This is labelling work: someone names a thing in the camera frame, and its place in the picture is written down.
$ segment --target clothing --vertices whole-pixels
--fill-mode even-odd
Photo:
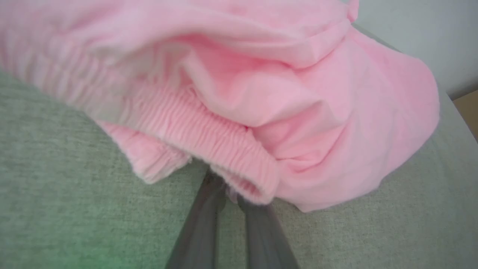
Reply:
[[[155,182],[192,156],[304,212],[378,187],[438,123],[418,59],[339,0],[0,0],[0,67],[86,112]]]

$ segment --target white wall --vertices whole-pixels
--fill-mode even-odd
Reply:
[[[356,23],[423,60],[452,97],[478,86],[478,0],[360,0]]]

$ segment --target gathered fabric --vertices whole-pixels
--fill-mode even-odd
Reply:
[[[85,112],[154,183],[193,157],[257,204],[364,195],[430,137],[435,79],[358,1],[0,0],[0,67]]]

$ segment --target metal tongs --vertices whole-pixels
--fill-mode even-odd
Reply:
[[[224,180],[208,171],[176,240],[166,269],[215,269],[217,219],[226,204]],[[238,197],[246,215],[249,269],[299,269],[270,205]]]

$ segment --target gray fabric surface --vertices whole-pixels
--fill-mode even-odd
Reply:
[[[304,269],[478,268],[478,145],[445,94],[426,145],[374,193],[304,214],[275,201]],[[162,268],[206,172],[145,185],[83,114],[0,74],[0,268]],[[220,216],[219,267],[245,268]]]

